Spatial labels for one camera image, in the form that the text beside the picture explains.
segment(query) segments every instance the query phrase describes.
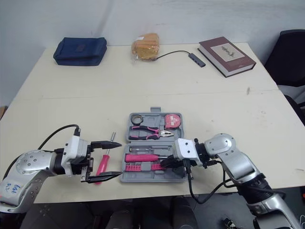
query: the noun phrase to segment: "pliers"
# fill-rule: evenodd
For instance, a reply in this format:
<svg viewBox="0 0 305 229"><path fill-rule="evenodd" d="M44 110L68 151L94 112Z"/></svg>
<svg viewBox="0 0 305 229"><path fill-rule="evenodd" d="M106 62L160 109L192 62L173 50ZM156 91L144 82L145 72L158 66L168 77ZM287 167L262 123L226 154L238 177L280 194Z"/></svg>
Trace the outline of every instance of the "pliers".
<svg viewBox="0 0 305 229"><path fill-rule="evenodd" d="M160 137L171 137L174 136L174 133L167 131L167 130L160 130L157 127L149 127L149 126L145 126L145 125L139 125L139 126L133 126L132 130L145 130L148 132L153 133L152 135L148 135L148 136L129 136L129 140L149 140L149 139L153 139L153 140L158 140Z"/></svg>

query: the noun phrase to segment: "blue writing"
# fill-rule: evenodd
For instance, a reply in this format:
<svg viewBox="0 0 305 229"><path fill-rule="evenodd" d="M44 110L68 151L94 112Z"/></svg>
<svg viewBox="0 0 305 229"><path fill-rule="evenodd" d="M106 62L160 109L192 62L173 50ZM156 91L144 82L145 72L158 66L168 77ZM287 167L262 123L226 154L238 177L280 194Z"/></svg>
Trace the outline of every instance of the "blue writing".
<svg viewBox="0 0 305 229"><path fill-rule="evenodd" d="M21 188L19 185L15 185L15 186L13 187L13 189L12 189L11 192L12 192L13 194L16 194L19 188Z"/></svg>
<svg viewBox="0 0 305 229"><path fill-rule="evenodd" d="M6 191L6 192L10 189L10 186L11 186L10 183L8 183L8 184L5 186L5 191Z"/></svg>

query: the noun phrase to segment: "black chair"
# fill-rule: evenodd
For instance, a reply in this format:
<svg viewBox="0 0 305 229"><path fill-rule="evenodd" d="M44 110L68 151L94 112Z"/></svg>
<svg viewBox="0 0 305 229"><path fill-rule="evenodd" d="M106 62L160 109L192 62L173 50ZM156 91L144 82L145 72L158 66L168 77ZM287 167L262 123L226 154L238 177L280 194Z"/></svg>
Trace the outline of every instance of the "black chair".
<svg viewBox="0 0 305 229"><path fill-rule="evenodd" d="M304 86L305 30L281 31L265 68L277 85L292 86L295 89ZM297 104L290 96L285 97L305 125L305 116L301 110L305 102Z"/></svg>

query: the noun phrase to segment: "gray plastic case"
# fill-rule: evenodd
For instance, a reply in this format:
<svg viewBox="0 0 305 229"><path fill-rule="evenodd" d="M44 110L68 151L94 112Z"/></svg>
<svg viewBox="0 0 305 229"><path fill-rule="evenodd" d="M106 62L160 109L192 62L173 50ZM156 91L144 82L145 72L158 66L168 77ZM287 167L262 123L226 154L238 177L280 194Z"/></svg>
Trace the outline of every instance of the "gray plastic case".
<svg viewBox="0 0 305 229"><path fill-rule="evenodd" d="M180 116L181 124L176 129L167 129L174 133L171 137L160 137L158 140L129 140L130 135L147 136L152 133L142 130L132 130L131 117L133 115L141 115L143 122L141 125L149 127L158 127L164 130L165 115L176 114ZM186 180L185 170L183 167L179 168L166 168L164 170L151 170L152 164L159 164L160 160L155 162L132 162L126 163L125 157L127 154L156 154L160 156L169 156L173 154L175 148L173 147L174 141L177 138L183 138L183 118L180 113L161 113L160 107L151 107L150 113L131 113L129 115L128 128L126 139L129 144L126 145L123 154L122 171L120 176L121 182L184 182ZM137 152L130 152L130 148L149 149ZM167 149L157 149L158 147L165 147ZM125 171L126 165L141 165L141 171Z"/></svg>

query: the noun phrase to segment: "plastic bag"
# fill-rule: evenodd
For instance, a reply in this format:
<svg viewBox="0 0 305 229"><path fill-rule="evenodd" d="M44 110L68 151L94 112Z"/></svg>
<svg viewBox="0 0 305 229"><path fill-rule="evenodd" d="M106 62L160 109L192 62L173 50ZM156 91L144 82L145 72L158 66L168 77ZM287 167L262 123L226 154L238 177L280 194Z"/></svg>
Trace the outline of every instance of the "plastic bag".
<svg viewBox="0 0 305 229"><path fill-rule="evenodd" d="M132 53L136 59L154 60L159 52L159 37L156 33L147 33L139 36L132 43Z"/></svg>

